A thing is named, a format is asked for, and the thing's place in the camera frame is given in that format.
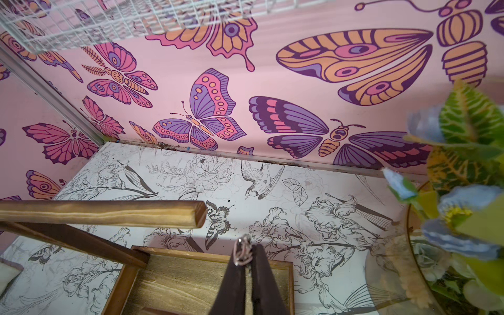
purple butterfly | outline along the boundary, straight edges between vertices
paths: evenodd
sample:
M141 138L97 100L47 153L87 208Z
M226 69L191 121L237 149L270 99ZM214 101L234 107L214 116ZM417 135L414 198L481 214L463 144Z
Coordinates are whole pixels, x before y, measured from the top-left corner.
M268 134L289 133L268 139L268 145L283 149L300 159L309 154L319 144L319 156L326 156L338 149L340 141L348 137L350 126L365 128L362 125L343 125L329 132L327 125L312 112L287 101L255 96L249 101L249 110L261 129ZM325 139L321 135L329 134ZM348 140L368 152L382 158L393 167L409 167L425 164L431 150L430 146L403 140L405 132L372 132L353 135ZM334 159L334 165L380 169L383 165L372 155L352 144L344 144Z
M187 120L160 120L152 130L162 138L170 138L178 143L190 140L196 147L211 151L219 147L212 138L215 135L227 141L245 136L246 133L236 121L228 116L236 105L227 93L228 81L229 78L217 70L206 70L191 88L190 104L194 118L186 111L186 115L176 115L185 116Z

pink butterfly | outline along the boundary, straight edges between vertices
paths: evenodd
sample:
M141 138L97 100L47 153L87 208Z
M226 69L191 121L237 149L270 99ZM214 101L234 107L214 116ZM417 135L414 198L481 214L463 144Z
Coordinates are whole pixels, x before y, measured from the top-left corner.
M114 43L105 43L94 46L98 53L115 70L105 65L103 59L90 47L82 47L100 67L85 66L89 73L97 76L110 75L113 80L97 79L88 84L88 90L96 95L110 96L124 104L131 104L131 99L142 107L152 107L152 103L140 93L148 95L143 87L153 91L158 89L156 82L144 71L135 71L137 60L124 47Z
M76 156L89 159L98 151L98 147L75 127L70 125L69 127L71 128L70 133L54 125L40 122L23 127L23 130L28 137L35 139L35 141L48 144L44 146L43 153L45 158L51 160L53 164L67 164Z
M84 107L88 110L91 117L88 117L89 121L96 127L100 132L108 137L119 139L119 134L124 134L124 128L117 122L113 117L107 116L103 113L103 110L96 104L95 101L86 96L82 103Z

wire mesh shelf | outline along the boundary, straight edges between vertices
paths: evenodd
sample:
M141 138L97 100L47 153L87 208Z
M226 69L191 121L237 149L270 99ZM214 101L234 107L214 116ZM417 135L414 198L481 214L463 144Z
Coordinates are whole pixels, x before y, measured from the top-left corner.
M1 0L0 26L32 53L303 8L328 0Z

butterfly illustration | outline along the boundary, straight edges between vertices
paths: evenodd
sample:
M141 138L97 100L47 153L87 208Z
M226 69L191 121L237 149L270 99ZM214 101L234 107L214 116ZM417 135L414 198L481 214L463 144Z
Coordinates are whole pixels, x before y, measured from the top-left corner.
M61 186L44 174L34 170L26 172L28 193L35 199L50 200L59 193Z
M194 118L186 111L186 115L176 115L185 116L187 120L160 120L152 130L162 138L170 138L178 143L191 141L196 147L210 151L219 147L212 138L215 135L227 141L245 136L246 133L229 116L236 103L227 93L228 81L229 78L217 70L206 70L191 88L189 99Z
M26 25L31 25L28 22L24 21L24 24ZM34 35L42 36L40 32L38 31L39 29L31 25L30 28L27 28L30 32L32 32ZM81 76L79 73L74 69L74 67L66 61L65 58L63 58L59 53L55 51L46 51L44 53L40 54L34 54L29 51L27 51L17 40L14 39L8 32L3 32L0 34L0 39L2 42L4 42L5 45L9 47L10 50L12 50L14 53L16 53L20 58L27 60L27 61L36 61L37 58L39 58L42 62L44 62L48 66L53 66L53 67L63 67L70 71L70 73L77 79L79 82L83 83Z
M387 1L392 0L359 3L355 10L361 11L370 4ZM446 75L451 82L460 79L478 86L486 75L487 50L485 43L471 41L483 28L481 12L464 10L472 0L450 0L433 10L420 9L412 0L400 1L410 3L421 12L437 12L444 19L435 34L441 47L451 47L441 59ZM504 0L494 0L485 12L504 12ZM504 28L498 25L501 20L504 22L504 17L494 19L492 26L504 35ZM401 28L334 32L287 45L276 58L289 70L326 82L359 79L340 88L339 96L356 105L376 105L400 95L415 82L427 64L433 46L425 45L404 61L389 69L386 67L426 43L433 35L429 30ZM378 70L379 73L362 78Z
M57 254L60 251L64 251L61 246L50 244L49 246L46 246L34 253L28 260L35 262L38 261L39 264L44 266L49 261L49 259L51 259L51 256L53 254Z
M223 2L219 5L219 15L222 21L214 21L210 11L204 11L203 8L195 9L199 16L199 21L192 15L194 10L191 2L182 1L182 4L188 4L189 12L177 12L177 16L184 17L182 23L184 27L178 31L166 32L161 35L145 36L147 40L159 40L162 46L174 45L177 49L189 47L196 49L203 45L207 40L207 48L213 56L223 55L225 58L230 58L235 54L240 54L245 59L247 70L250 72L255 70L254 65L247 57L247 49L252 47L252 32L257 30L257 23L253 18L230 19L241 16L240 12L236 12L237 6L241 7L241 3ZM176 16L168 17L169 23L178 23ZM210 25L199 26L201 23L209 23Z
M4 65L0 64L0 81L7 79L11 75L9 69L7 69Z
M365 128L362 125L343 125L329 132L327 125L312 112L290 102L266 96L255 96L249 101L249 110L261 129L268 134L289 133L268 139L268 145L283 149L300 159L309 154L319 144L319 156L326 156L340 147L340 141L348 137L350 126ZM352 144L344 144L338 151L333 164L381 169L383 165L373 153L393 167L409 167L425 164L430 146L403 140L406 132L371 132L353 135L348 138Z
M231 228L229 221L226 220L229 208L231 207L217 208L214 203L207 201L207 214L210 218L210 228L205 238L205 247L207 250L215 243L219 234L224 235Z
M7 137L7 132L5 129L0 128L0 146L5 143L5 138Z
M91 124L100 132L108 137L119 139L119 134L124 134L124 128L117 122L114 117L107 116L103 110L89 96L86 96L82 103L87 109L91 117L88 117Z
M236 151L237 154L243 154L243 155L254 155L254 147L247 148L244 146L241 146L238 148L238 151Z
M131 100L142 107L152 107L152 103L141 94L148 95L144 89L157 90L156 82L144 71L136 70L137 60L121 45L114 42L94 45L96 51L115 69L105 65L102 58L90 47L82 47L100 67L82 65L89 73L97 76L109 75L113 78L98 79L88 84L88 90L100 96L110 96L124 104Z
M43 153L45 158L53 164L67 164L71 159L81 156L89 159L98 147L82 132L75 127L70 127L70 133L48 123L38 123L23 127L26 136L33 138L38 143L47 144Z
M6 198L0 198L0 201L19 201L21 200L21 197L19 196L10 196Z

wooden board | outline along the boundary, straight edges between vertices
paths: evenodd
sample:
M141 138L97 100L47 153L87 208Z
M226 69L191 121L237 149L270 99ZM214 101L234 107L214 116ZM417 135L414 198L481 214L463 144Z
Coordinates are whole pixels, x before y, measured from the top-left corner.
M140 246L132 249L150 254L147 267L134 272L123 267L102 315L137 315L143 307L182 315L208 313L219 291L229 256ZM294 315L292 263L270 261L270 266L285 305ZM245 313L252 315L249 275L246 282ZM124 307L116 302L126 297Z

